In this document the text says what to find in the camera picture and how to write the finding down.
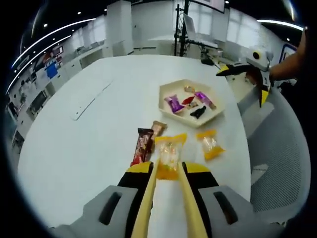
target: white tray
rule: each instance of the white tray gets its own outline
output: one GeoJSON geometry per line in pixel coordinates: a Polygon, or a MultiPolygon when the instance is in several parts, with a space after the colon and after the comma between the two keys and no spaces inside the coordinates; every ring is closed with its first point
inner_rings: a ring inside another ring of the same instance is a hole
{"type": "Polygon", "coordinates": [[[175,120],[180,121],[183,124],[189,125],[191,127],[197,128],[206,122],[213,119],[215,116],[220,114],[223,111],[223,103],[219,98],[216,97],[214,91],[209,86],[206,86],[204,84],[196,83],[188,79],[178,80],[169,84],[164,84],[159,87],[159,102],[158,102],[158,108],[159,110],[166,115],[167,117],[173,118],[175,120]],[[181,104],[184,99],[188,97],[192,97],[193,93],[187,93],[184,91],[185,86],[191,86],[195,89],[196,92],[201,91],[203,92],[215,105],[216,109],[212,110],[207,105],[207,109],[204,112],[204,114],[201,115],[199,119],[196,119],[195,117],[192,117],[190,113],[194,112],[198,108],[201,108],[202,106],[205,106],[202,104],[196,97],[193,101],[196,101],[198,103],[197,107],[194,107],[192,109],[184,109],[179,114],[174,114],[169,106],[169,104],[164,100],[165,97],[169,97],[172,95],[177,95],[178,101],[181,104]]]}

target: desk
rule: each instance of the desk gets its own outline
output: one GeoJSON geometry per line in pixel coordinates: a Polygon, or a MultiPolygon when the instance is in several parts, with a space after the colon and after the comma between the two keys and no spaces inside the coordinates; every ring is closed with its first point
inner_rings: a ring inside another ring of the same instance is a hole
{"type": "MultiPolygon", "coordinates": [[[[217,71],[196,59],[124,56],[100,59],[65,83],[34,121],[18,166],[21,187],[41,220],[49,227],[71,224],[88,201],[107,186],[117,185],[133,159],[137,128],[150,128],[154,120],[168,124],[164,135],[188,133],[183,161],[208,166],[219,184],[250,200],[246,135],[234,95],[226,79],[215,76],[217,71]],[[203,129],[217,129],[226,152],[208,163],[195,139],[196,130],[162,116],[158,109],[159,86],[184,78],[211,86],[224,102],[223,114],[203,129]],[[101,80],[112,83],[73,120],[70,99],[101,80]]],[[[157,182],[154,207],[148,237],[163,237],[162,232],[171,229],[176,237],[184,237],[186,229],[179,227],[186,228],[186,219],[177,181],[157,182]]]]}

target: white cabinet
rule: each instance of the white cabinet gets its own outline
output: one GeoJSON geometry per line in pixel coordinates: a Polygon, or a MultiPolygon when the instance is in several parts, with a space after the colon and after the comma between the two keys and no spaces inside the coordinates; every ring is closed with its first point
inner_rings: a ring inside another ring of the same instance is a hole
{"type": "Polygon", "coordinates": [[[57,92],[68,80],[69,77],[65,66],[58,69],[58,74],[51,79],[55,92],[57,92]]]}
{"type": "Polygon", "coordinates": [[[82,70],[80,60],[78,58],[75,58],[71,62],[65,64],[64,68],[69,79],[82,70]]]}

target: yellow candy wrapper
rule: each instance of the yellow candy wrapper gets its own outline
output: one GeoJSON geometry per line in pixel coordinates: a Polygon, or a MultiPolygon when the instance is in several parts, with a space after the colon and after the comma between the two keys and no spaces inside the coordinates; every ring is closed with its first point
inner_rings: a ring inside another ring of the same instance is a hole
{"type": "Polygon", "coordinates": [[[155,149],[158,153],[157,179],[178,180],[177,163],[187,139],[187,134],[155,137],[155,149]]]}
{"type": "Polygon", "coordinates": [[[216,130],[207,130],[196,134],[197,139],[202,143],[205,160],[211,160],[225,150],[222,149],[216,139],[216,130]]]}

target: gray mesh chair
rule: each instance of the gray mesh chair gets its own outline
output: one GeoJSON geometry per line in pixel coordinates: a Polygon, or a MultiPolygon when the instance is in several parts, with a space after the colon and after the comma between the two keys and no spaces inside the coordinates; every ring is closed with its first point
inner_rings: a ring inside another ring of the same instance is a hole
{"type": "Polygon", "coordinates": [[[262,219],[281,223],[294,217],[304,205],[311,164],[305,136],[291,106],[274,88],[267,101],[274,110],[248,138],[251,168],[268,165],[251,187],[251,203],[262,219]]]}

